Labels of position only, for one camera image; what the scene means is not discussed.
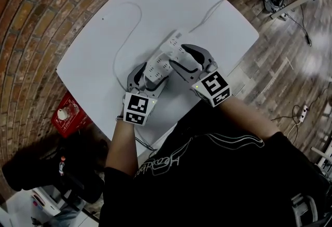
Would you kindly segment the white metal rack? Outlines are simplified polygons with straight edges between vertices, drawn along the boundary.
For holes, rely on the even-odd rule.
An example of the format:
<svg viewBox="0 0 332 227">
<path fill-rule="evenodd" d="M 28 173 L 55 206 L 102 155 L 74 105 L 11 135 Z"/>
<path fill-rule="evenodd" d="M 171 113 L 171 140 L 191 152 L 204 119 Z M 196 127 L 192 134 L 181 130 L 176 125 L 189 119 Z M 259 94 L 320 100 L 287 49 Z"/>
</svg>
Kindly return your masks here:
<svg viewBox="0 0 332 227">
<path fill-rule="evenodd" d="M 315 147 L 312 147 L 311 151 L 313 151 L 320 157 L 320 160 L 317 165 L 320 167 L 322 172 L 328 178 L 332 179 L 332 141 L 328 145 L 325 152 L 322 152 L 321 150 Z"/>
</svg>

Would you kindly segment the white power strip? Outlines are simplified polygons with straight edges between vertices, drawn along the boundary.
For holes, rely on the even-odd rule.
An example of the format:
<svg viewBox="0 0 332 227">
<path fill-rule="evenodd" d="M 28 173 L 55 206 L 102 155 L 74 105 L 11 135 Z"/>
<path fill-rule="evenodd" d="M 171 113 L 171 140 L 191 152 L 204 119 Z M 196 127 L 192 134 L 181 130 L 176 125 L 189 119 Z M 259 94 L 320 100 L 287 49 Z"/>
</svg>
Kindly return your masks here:
<svg viewBox="0 0 332 227">
<path fill-rule="evenodd" d="M 170 60 L 180 64 L 189 63 L 189 54 L 181 47 L 190 38 L 189 31 L 179 28 L 171 32 L 157 47 L 156 52 L 147 61 L 143 73 L 143 83 L 146 86 L 146 78 L 156 83 L 163 77 L 169 76 L 173 71 Z"/>
</svg>

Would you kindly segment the grey metal chair frame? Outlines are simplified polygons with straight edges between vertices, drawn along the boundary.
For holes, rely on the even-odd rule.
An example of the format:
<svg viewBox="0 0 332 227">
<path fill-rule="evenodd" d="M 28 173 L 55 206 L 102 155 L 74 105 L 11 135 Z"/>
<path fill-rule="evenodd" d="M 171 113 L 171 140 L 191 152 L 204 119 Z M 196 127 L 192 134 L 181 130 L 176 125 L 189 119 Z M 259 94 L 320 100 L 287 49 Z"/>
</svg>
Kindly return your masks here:
<svg viewBox="0 0 332 227">
<path fill-rule="evenodd" d="M 296 227 L 314 227 L 319 220 L 316 200 L 310 195 L 299 193 L 291 201 Z"/>
</svg>

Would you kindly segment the white printed box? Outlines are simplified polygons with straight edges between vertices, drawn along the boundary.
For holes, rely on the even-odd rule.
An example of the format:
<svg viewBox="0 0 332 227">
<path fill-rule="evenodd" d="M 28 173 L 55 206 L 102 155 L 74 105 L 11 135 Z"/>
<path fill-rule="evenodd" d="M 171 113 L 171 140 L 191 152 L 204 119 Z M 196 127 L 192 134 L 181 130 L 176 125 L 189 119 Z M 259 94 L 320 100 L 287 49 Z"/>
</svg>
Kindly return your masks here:
<svg viewBox="0 0 332 227">
<path fill-rule="evenodd" d="M 31 199 L 35 207 L 42 210 L 50 216 L 56 216 L 60 213 L 58 204 L 43 188 L 34 188 L 31 190 Z"/>
</svg>

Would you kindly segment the small white floor socket strip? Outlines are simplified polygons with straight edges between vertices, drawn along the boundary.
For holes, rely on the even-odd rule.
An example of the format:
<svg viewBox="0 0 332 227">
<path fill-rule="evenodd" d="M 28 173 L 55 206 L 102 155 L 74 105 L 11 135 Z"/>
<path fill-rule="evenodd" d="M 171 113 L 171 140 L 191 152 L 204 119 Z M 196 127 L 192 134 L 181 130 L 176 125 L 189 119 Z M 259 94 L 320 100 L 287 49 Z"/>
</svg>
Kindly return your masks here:
<svg viewBox="0 0 332 227">
<path fill-rule="evenodd" d="M 299 121 L 302 123 L 306 117 L 306 114 L 308 112 L 308 107 L 306 105 L 303 106 L 302 110 L 301 110 L 301 113 L 298 117 Z"/>
</svg>

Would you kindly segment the person's right forearm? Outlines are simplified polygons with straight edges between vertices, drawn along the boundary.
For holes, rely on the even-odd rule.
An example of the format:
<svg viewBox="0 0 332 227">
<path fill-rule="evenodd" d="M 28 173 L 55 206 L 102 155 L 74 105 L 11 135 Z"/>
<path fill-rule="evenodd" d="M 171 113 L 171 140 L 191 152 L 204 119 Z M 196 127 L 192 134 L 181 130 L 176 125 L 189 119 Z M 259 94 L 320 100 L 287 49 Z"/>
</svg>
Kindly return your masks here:
<svg viewBox="0 0 332 227">
<path fill-rule="evenodd" d="M 231 96 L 217 106 L 240 129 L 248 131 L 262 140 L 280 132 L 277 125 L 255 108 Z"/>
</svg>

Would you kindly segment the red fire extinguisher box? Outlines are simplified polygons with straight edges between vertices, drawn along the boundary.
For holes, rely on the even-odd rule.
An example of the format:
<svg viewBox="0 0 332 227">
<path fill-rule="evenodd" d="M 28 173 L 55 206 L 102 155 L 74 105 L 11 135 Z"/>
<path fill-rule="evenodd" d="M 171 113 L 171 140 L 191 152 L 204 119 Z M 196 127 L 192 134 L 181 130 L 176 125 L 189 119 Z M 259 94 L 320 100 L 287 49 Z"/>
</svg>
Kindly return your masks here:
<svg viewBox="0 0 332 227">
<path fill-rule="evenodd" d="M 67 106 L 70 103 L 74 103 L 78 105 L 79 112 L 76 116 L 68 118 L 64 121 L 58 119 L 58 109 L 61 109 L 65 106 Z M 59 103 L 57 109 L 55 110 L 51 122 L 57 129 L 57 131 L 60 133 L 60 135 L 63 138 L 67 138 L 71 134 L 77 132 L 78 130 L 85 128 L 89 124 L 92 123 L 92 120 L 89 118 L 89 116 L 85 113 L 85 111 L 81 108 L 81 106 L 78 104 L 78 102 L 74 99 L 74 97 L 71 95 L 69 91 L 66 92 L 63 99 Z"/>
</svg>

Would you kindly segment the clear bottle white cap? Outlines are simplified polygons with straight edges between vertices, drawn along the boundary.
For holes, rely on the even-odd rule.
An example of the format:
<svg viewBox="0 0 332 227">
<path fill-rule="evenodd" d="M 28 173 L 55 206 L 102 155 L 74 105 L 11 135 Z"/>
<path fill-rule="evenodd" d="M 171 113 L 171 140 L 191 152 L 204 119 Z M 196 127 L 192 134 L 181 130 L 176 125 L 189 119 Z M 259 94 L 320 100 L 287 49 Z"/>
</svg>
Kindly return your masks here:
<svg viewBox="0 0 332 227">
<path fill-rule="evenodd" d="M 57 115 L 58 115 L 58 119 L 64 121 L 68 118 L 76 116 L 78 112 L 79 112 L 78 105 L 76 105 L 74 103 L 70 103 L 63 108 L 58 109 Z"/>
</svg>

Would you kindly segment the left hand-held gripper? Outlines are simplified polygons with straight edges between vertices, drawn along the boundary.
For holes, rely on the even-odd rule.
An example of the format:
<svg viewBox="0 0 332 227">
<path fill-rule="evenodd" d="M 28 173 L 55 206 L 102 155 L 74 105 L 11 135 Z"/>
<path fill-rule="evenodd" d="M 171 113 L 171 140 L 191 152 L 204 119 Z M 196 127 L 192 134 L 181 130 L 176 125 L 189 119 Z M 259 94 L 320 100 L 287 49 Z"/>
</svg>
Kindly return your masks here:
<svg viewBox="0 0 332 227">
<path fill-rule="evenodd" d="M 149 96 L 160 96 L 168 83 L 169 77 L 163 77 L 153 83 L 146 78 L 145 93 L 140 92 L 140 80 L 147 62 L 141 63 L 128 75 L 127 91 L 123 104 L 123 120 L 127 123 L 144 126 L 150 117 L 157 100 Z"/>
</svg>

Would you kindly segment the white table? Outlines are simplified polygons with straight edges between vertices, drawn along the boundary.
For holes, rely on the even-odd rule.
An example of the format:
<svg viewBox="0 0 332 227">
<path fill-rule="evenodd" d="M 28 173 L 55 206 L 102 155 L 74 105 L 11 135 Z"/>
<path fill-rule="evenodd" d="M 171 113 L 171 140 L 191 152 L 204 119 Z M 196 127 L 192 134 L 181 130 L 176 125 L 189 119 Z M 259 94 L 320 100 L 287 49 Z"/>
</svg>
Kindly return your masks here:
<svg viewBox="0 0 332 227">
<path fill-rule="evenodd" d="M 228 77 L 258 39 L 230 0 L 109 0 L 79 32 L 57 66 L 78 104 L 108 138 L 128 75 L 174 30 L 185 28 Z"/>
</svg>

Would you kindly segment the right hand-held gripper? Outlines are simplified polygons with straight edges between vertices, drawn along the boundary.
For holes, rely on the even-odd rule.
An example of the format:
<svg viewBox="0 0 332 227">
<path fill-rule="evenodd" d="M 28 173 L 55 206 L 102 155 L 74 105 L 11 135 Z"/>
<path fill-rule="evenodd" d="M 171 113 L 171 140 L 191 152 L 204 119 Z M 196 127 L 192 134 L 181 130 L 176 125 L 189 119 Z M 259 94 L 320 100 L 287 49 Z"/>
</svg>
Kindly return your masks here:
<svg viewBox="0 0 332 227">
<path fill-rule="evenodd" d="M 200 65 L 210 62 L 210 53 L 206 49 L 193 44 L 181 44 L 181 47 Z M 213 108 L 231 96 L 230 86 L 215 61 L 201 74 L 198 68 L 189 70 L 174 60 L 170 60 L 170 66 L 187 83 L 194 83 L 191 90 Z"/>
</svg>

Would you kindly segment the person's left forearm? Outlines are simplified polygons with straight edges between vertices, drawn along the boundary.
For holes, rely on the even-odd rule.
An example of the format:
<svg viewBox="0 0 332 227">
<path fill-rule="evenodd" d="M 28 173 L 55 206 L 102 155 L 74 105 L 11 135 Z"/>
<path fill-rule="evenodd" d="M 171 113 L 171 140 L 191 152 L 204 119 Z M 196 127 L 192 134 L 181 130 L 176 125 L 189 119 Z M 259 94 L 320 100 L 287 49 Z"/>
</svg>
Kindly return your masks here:
<svg viewBox="0 0 332 227">
<path fill-rule="evenodd" d="M 117 169 L 129 176 L 138 170 L 134 125 L 118 120 L 106 158 L 106 167 Z"/>
</svg>

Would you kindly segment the black bag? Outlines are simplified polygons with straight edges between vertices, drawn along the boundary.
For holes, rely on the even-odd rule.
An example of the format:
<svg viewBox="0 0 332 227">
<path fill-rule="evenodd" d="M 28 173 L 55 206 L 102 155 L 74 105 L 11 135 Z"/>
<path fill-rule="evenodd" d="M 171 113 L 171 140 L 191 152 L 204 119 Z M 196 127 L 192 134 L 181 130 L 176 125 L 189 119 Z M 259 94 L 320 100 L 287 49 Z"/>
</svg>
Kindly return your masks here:
<svg viewBox="0 0 332 227">
<path fill-rule="evenodd" d="M 95 203 L 103 192 L 107 142 L 89 134 L 75 133 L 68 138 L 51 136 L 19 150 L 3 167 L 8 185 L 15 191 L 53 185 L 61 193 L 71 190 L 87 203 Z M 59 174 L 65 157 L 64 175 Z"/>
</svg>

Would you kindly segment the person's black shirt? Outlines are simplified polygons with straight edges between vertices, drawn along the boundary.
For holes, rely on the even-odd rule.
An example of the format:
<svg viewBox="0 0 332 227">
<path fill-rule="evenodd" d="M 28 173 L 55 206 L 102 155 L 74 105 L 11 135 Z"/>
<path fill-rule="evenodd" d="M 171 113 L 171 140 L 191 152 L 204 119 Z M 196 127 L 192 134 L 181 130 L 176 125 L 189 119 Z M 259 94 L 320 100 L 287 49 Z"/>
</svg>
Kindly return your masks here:
<svg viewBox="0 0 332 227">
<path fill-rule="evenodd" d="M 106 168 L 99 227 L 296 227 L 299 194 L 327 214 L 327 181 L 281 133 L 267 140 L 200 106 L 135 175 Z"/>
</svg>

